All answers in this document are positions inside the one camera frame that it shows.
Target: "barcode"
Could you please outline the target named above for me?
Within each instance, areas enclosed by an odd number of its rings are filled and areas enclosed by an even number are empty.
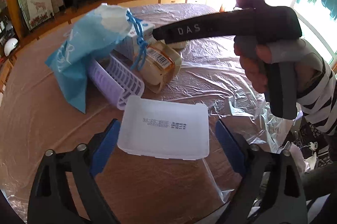
[[[147,55],[156,61],[163,69],[166,69],[171,64],[166,57],[152,48],[147,49]]]

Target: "plastic lid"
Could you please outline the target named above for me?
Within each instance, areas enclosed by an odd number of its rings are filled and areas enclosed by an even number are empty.
[[[196,160],[209,154],[208,108],[130,96],[117,145],[156,158]]]

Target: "metal screw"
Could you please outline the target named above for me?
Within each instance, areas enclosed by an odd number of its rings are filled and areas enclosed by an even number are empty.
[[[44,153],[44,155],[47,156],[47,157],[49,157],[49,156],[51,156],[53,153],[54,153],[54,151],[51,150],[51,149],[49,149],[49,150],[47,150],[47,151]]]
[[[289,157],[291,155],[290,151],[288,150],[283,150],[282,153],[286,156]]]
[[[250,144],[249,146],[252,151],[257,152],[258,150],[260,150],[260,147],[257,144]]]
[[[77,151],[84,151],[87,148],[87,146],[85,144],[80,144],[77,146]]]

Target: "tv stand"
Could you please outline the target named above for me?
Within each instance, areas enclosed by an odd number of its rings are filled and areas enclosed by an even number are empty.
[[[73,24],[78,21],[87,12],[97,8],[101,3],[109,5],[119,5],[122,7],[132,8],[136,6],[151,5],[151,4],[173,4],[173,3],[193,3],[207,4],[212,6],[217,11],[220,10],[221,2],[216,0],[97,0],[95,2],[85,2],[76,6],[67,8],[64,12],[58,12],[54,15],[54,19],[49,19],[45,23],[39,25],[28,36],[20,39],[20,48],[23,48],[35,39],[43,38],[51,32],[64,27],[65,25]]]

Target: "blue plastic bag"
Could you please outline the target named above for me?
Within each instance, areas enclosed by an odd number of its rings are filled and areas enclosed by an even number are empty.
[[[69,38],[46,60],[53,70],[63,96],[72,106],[85,113],[87,66],[92,58],[109,53],[129,33],[132,22],[127,8],[102,4],[75,23]]]

